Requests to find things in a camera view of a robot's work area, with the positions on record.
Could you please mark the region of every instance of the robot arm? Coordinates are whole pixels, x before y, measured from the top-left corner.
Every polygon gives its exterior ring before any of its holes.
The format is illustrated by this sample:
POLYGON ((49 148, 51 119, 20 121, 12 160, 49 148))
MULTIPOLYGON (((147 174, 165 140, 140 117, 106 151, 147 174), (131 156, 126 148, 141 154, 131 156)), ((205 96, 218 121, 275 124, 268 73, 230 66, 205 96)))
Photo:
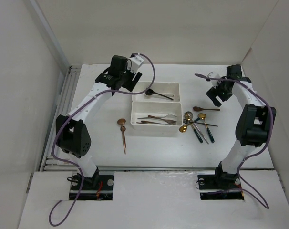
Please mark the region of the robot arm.
MULTIPOLYGON (((137 71, 143 62, 144 60, 138 55, 132 55, 128 59, 122 56, 113 56, 111 66, 97 77, 95 84, 82 102, 67 116, 57 117, 56 133, 70 115, 74 114, 99 92, 109 89, 118 90, 121 87, 132 91, 142 76, 137 71)), ((96 185, 99 171, 93 157, 87 153, 91 146, 91 138, 86 128, 86 119, 95 116, 101 106, 113 95, 114 92, 107 92, 96 97, 66 125, 56 143, 63 152, 69 154, 71 161, 80 166, 84 173, 85 182, 90 183, 92 187, 96 185)))
MULTIPOLYGON (((217 78, 217 73, 210 73, 209 78, 217 78)), ((213 87, 206 93, 217 106, 221 103, 216 99, 218 96, 222 101, 227 101, 232 95, 236 96, 243 111, 236 126, 236 142, 231 148, 228 156, 222 160, 215 169, 214 175, 198 175, 200 189, 230 189, 240 184, 237 170, 245 157, 250 155, 257 147, 266 142, 270 131, 270 119, 265 104, 258 100, 249 90, 253 90, 249 78, 242 77, 240 65, 227 67, 227 79, 243 81, 248 87, 235 82, 213 80, 213 87)), ((273 120, 276 110, 272 107, 273 120)))

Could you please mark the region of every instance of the black spoon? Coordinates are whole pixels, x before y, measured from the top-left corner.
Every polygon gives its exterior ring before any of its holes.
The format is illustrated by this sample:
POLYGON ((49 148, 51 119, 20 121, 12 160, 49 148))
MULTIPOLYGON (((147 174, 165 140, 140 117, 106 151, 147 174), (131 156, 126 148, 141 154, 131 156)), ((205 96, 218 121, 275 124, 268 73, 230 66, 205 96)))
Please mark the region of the black spoon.
POLYGON ((173 100, 172 98, 170 98, 170 97, 168 97, 168 96, 165 96, 165 95, 163 95, 163 94, 157 93, 157 92, 153 91, 152 89, 147 90, 147 91, 145 92, 145 94, 148 95, 148 96, 151 96, 151 95, 153 95, 153 94, 157 94, 157 95, 159 95, 159 96, 162 96, 162 97, 165 97, 165 98, 167 98, 167 99, 173 100))

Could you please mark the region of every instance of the white wall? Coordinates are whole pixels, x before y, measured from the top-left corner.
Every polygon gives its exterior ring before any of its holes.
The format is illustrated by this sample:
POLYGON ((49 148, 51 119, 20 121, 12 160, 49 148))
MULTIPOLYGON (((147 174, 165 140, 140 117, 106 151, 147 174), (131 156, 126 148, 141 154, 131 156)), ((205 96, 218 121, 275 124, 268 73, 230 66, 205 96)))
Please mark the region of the white wall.
POLYGON ((38 0, 71 64, 241 62, 277 0, 38 0))
POLYGON ((289 0, 279 0, 242 65, 277 109, 269 151, 289 201, 289 0))
POLYGON ((19 223, 59 73, 24 2, 0 0, 0 229, 19 223))

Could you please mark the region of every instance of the white table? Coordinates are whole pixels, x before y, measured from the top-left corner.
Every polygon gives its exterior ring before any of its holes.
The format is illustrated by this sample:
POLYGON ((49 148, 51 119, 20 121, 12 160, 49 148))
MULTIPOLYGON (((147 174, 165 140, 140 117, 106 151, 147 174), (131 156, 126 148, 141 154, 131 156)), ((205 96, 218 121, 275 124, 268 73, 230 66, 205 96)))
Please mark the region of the white table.
MULTIPOLYGON (((68 200, 72 172, 34 174, 19 229, 51 229, 48 215, 68 200)), ((58 229, 289 229, 289 206, 276 171, 242 171, 265 197, 263 208, 245 200, 200 200, 196 172, 115 172, 112 201, 77 201, 58 229)), ((60 222, 72 201, 52 215, 60 222)))
MULTIPOLYGON (((108 67, 108 64, 84 64, 75 91, 72 108, 88 94, 97 76, 108 67)), ((213 103, 206 96, 211 83, 194 76, 194 73, 208 74, 211 71, 226 75, 226 66, 218 65, 174 65, 157 64, 156 82, 180 83, 181 104, 183 112, 192 111, 193 106, 212 108, 213 103)), ((151 65, 140 68, 143 76, 140 81, 152 79, 151 65)), ((98 166, 114 167, 164 167, 164 168, 214 168, 229 153, 235 142, 235 128, 242 112, 237 99, 232 96, 220 107, 220 112, 205 111, 206 121, 219 127, 211 127, 215 143, 199 143, 192 129, 177 132, 174 137, 166 133, 136 131, 130 124, 131 95, 115 94, 100 109, 93 121, 86 123, 92 146, 92 154, 98 166), (119 118, 125 118, 127 154, 124 155, 119 118)), ((209 140, 204 126, 199 125, 209 140)), ((67 158, 63 152, 60 157, 67 158)), ((266 150, 262 155, 247 161, 244 168, 273 168, 266 150)))

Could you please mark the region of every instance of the purple cable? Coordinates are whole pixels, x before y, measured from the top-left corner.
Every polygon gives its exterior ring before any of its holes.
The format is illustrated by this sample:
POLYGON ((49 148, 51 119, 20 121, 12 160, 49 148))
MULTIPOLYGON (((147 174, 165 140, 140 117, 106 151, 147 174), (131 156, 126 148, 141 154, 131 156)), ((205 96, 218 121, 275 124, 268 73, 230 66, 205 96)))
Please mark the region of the purple cable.
POLYGON ((264 197, 262 196, 262 194, 255 188, 253 187, 250 183, 248 183, 240 174, 240 169, 242 167, 242 165, 244 164, 244 162, 247 160, 247 159, 250 159, 251 157, 254 157, 254 156, 258 156, 260 154, 263 153, 263 151, 268 147, 268 144, 270 142, 270 139, 271 139, 271 136, 272 136, 272 130, 273 130, 273 123, 274 123, 274 117, 273 117, 273 112, 272 112, 272 109, 270 107, 270 105, 267 103, 267 101, 265 99, 263 99, 261 96, 259 96, 257 93, 255 93, 254 91, 252 91, 249 87, 247 87, 245 84, 241 83, 240 81, 238 80, 231 80, 231 79, 215 79, 215 78, 209 78, 209 77, 206 77, 202 74, 195 74, 195 76, 197 77, 200 77, 202 79, 206 79, 206 80, 218 80, 218 81, 228 81, 228 82, 235 82, 235 83, 238 83, 240 85, 242 85, 244 88, 246 88, 250 93, 253 94, 253 96, 255 96, 256 98, 258 98, 259 100, 261 100, 265 105, 266 107, 268 108, 268 114, 269 114, 269 117, 270 117, 270 124, 269 124, 269 133, 268 133, 268 138, 267 138, 267 141, 265 143, 265 145, 263 146, 263 148, 255 153, 255 154, 252 154, 252 155, 249 155, 247 157, 244 158, 244 160, 241 162, 241 164, 238 166, 237 168, 237 173, 240 177, 241 180, 244 181, 244 183, 246 183, 248 186, 250 186, 255 192, 257 192, 257 194, 262 198, 262 200, 264 201, 264 203, 262 203, 254 194, 252 194, 251 192, 243 189, 243 188, 231 188, 231 189, 227 189, 227 190, 220 190, 220 191, 217 191, 217 192, 211 192, 211 194, 218 194, 218 193, 223 193, 223 192, 228 192, 228 191, 233 191, 233 190, 241 190, 241 191, 244 191, 244 192, 247 192, 249 193, 253 198, 255 198, 263 207, 265 207, 266 209, 269 209, 269 206, 268 206, 268 203, 267 201, 264 199, 264 197))
POLYGON ((53 144, 52 144, 51 155, 52 155, 53 158, 55 158, 56 160, 63 161, 63 162, 67 162, 67 163, 70 163, 70 164, 76 166, 76 167, 78 168, 78 170, 80 171, 80 174, 81 174, 81 184, 80 184, 80 188, 79 188, 79 190, 78 190, 78 193, 77 193, 75 199, 73 200, 73 203, 72 203, 71 207, 69 208, 66 216, 64 217, 64 219, 63 219, 60 223, 58 223, 58 224, 53 224, 53 223, 51 222, 51 215, 52 215, 52 212, 53 212, 53 210, 55 209, 55 207, 56 207, 59 203, 61 203, 62 200, 60 200, 59 202, 57 202, 57 203, 53 206, 53 208, 51 209, 51 211, 50 211, 50 213, 49 213, 49 218, 48 218, 48 220, 49 220, 50 225, 53 226, 53 227, 57 227, 57 226, 61 225, 61 224, 67 219, 67 217, 69 216, 69 214, 70 214, 70 212, 71 212, 74 204, 76 203, 77 199, 79 198, 79 195, 80 195, 80 192, 81 192, 81 190, 82 190, 83 183, 84 183, 84 174, 83 174, 83 172, 82 172, 82 169, 79 167, 79 165, 78 165, 77 163, 74 163, 74 162, 72 162, 72 161, 59 158, 59 157, 57 157, 57 156, 54 154, 54 150, 55 150, 55 147, 56 147, 56 142, 58 141, 60 134, 62 133, 62 131, 63 131, 63 129, 65 128, 65 126, 70 122, 70 120, 71 120, 76 114, 78 114, 82 109, 84 109, 88 104, 90 104, 92 101, 94 101, 96 97, 98 97, 98 96, 100 96, 100 95, 102 95, 103 93, 106 93, 106 92, 122 93, 122 94, 142 94, 142 93, 145 93, 145 92, 152 86, 152 84, 154 83, 154 80, 155 80, 155 67, 154 67, 154 65, 153 65, 153 62, 149 59, 149 57, 147 57, 147 56, 144 55, 144 54, 141 54, 141 53, 133 53, 133 55, 143 56, 143 57, 145 57, 145 58, 150 62, 151 66, 152 66, 152 69, 153 69, 153 79, 152 79, 150 85, 149 85, 145 90, 143 90, 142 92, 136 92, 136 93, 132 93, 132 92, 122 92, 122 91, 119 91, 119 90, 112 90, 112 89, 99 92, 95 97, 91 98, 91 99, 90 99, 89 101, 87 101, 83 106, 81 106, 78 110, 76 110, 75 113, 73 113, 71 116, 69 116, 69 118, 64 122, 64 124, 63 124, 63 125, 61 126, 61 128, 59 129, 59 132, 58 132, 57 135, 55 136, 54 142, 53 142, 53 144))

